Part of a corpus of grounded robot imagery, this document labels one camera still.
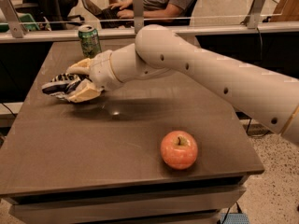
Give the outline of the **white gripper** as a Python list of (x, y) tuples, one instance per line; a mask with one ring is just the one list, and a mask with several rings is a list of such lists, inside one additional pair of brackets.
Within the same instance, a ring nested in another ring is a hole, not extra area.
[(66, 72), (89, 76), (90, 79), (76, 79), (66, 87), (66, 100), (82, 103), (98, 97), (102, 91), (114, 91), (120, 88), (120, 82), (112, 69), (112, 51), (97, 54), (93, 59), (86, 58), (70, 65)]

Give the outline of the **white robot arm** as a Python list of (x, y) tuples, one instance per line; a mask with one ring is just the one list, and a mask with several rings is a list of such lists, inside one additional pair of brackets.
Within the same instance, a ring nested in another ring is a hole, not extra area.
[(213, 91), (270, 131), (299, 144), (299, 81), (196, 47), (160, 25), (143, 27), (135, 42), (67, 68), (90, 77), (99, 91), (133, 79), (178, 71)]

